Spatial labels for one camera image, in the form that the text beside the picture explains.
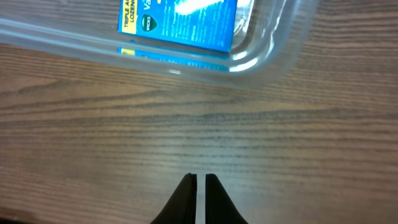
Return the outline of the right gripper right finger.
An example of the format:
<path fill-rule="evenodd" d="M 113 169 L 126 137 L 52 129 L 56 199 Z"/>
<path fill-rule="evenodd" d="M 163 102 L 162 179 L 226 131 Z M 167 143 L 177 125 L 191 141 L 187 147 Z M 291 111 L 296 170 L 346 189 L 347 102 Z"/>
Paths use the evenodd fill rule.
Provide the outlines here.
<path fill-rule="evenodd" d="M 215 174 L 206 175 L 206 224 L 248 224 Z"/>

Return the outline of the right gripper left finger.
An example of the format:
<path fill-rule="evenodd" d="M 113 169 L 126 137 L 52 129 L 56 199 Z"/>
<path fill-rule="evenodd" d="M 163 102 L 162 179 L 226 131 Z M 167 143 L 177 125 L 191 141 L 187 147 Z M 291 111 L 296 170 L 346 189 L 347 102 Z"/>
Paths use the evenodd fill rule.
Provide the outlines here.
<path fill-rule="evenodd" d="M 195 224 L 197 175 L 188 173 L 150 224 Z"/>

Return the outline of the clear plastic container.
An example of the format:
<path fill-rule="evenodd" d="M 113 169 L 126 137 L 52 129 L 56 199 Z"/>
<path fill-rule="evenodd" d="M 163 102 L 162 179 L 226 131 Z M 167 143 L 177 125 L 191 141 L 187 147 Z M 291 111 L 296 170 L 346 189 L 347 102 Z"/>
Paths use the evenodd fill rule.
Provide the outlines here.
<path fill-rule="evenodd" d="M 237 1 L 228 53 L 118 32 L 123 0 L 1 0 L 1 42 L 225 86 L 261 86 L 298 57 L 316 1 Z"/>

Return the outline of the blue lozenge packet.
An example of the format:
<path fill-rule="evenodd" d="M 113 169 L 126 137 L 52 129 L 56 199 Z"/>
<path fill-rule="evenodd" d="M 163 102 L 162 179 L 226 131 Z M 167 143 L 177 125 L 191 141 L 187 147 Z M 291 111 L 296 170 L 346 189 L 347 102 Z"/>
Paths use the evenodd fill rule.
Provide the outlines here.
<path fill-rule="evenodd" d="M 228 53 L 236 0 L 123 0 L 118 32 Z"/>

